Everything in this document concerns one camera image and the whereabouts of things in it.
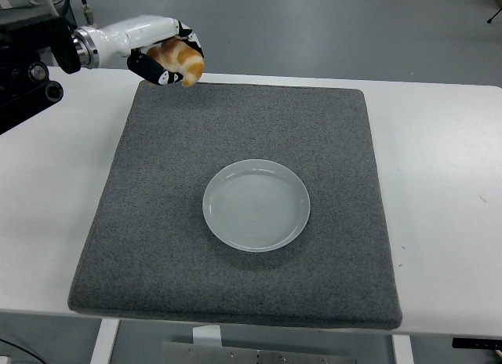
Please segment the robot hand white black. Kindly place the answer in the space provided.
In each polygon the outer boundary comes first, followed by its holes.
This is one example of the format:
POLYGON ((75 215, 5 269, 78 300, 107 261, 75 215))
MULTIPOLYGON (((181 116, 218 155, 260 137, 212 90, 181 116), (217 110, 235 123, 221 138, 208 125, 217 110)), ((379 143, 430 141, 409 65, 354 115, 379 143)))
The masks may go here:
POLYGON ((139 16, 96 31, 95 62, 102 67, 113 56, 126 58, 128 68, 158 86, 180 82, 194 85, 204 72, 197 35, 179 20, 139 16))

